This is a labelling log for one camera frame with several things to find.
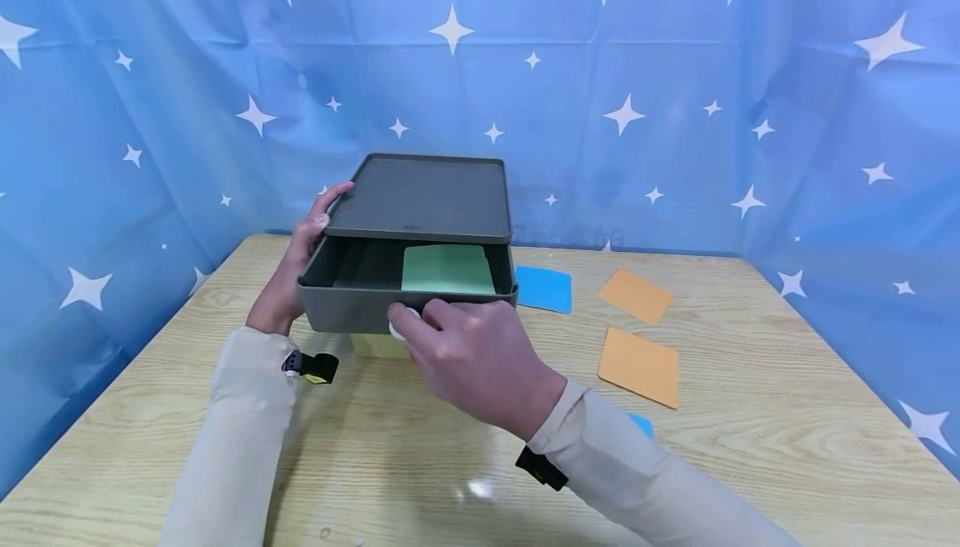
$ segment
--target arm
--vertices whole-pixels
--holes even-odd
[[[263,545],[297,379],[280,370],[292,346],[244,327],[223,346],[210,408],[174,491],[160,547]]]
[[[657,547],[800,545],[573,381],[528,445],[566,474],[568,488],[590,507]]]
[[[353,188],[345,182],[317,197],[253,303],[247,325],[220,353],[210,407],[174,491],[160,547],[263,544],[284,435],[297,400],[296,378],[282,371],[294,350],[287,336],[303,315],[297,276],[330,218],[328,207]]]
[[[576,495],[656,547],[798,545],[773,522],[655,444],[630,416],[537,356],[514,309],[434,299],[422,319],[390,307],[430,389],[504,428],[567,476]]]

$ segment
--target green card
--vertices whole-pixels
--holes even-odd
[[[479,244],[428,244],[403,250],[402,290],[497,294]]]

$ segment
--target hand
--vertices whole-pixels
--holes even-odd
[[[430,390],[524,441],[543,426],[567,387],[567,379],[537,356],[509,303],[434,299],[423,308],[423,320],[393,303],[387,316]]]
[[[289,336],[294,320],[303,315],[303,302],[297,290],[297,276],[303,274],[306,264],[313,256],[314,249],[323,230],[330,223],[327,210],[336,198],[348,193],[353,182],[342,182],[330,187],[326,193],[317,197],[301,223],[294,229],[294,236],[273,273],[267,286],[263,288],[257,301],[253,303],[247,326],[266,334]]]

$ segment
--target blue card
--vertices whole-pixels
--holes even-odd
[[[517,266],[519,305],[569,314],[573,308],[570,275],[555,269]]]
[[[654,438],[654,425],[650,423],[650,420],[645,419],[645,417],[640,417],[636,414],[628,414],[634,422],[637,422],[637,426],[642,429],[643,433],[649,437]]]

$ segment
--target gray storage box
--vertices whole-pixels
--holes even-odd
[[[368,155],[352,192],[330,207],[330,224],[299,290],[318,332],[389,334],[387,307],[423,311],[431,299],[517,306],[513,226],[503,161],[427,155]],[[408,246],[480,244],[495,294],[401,290]]]

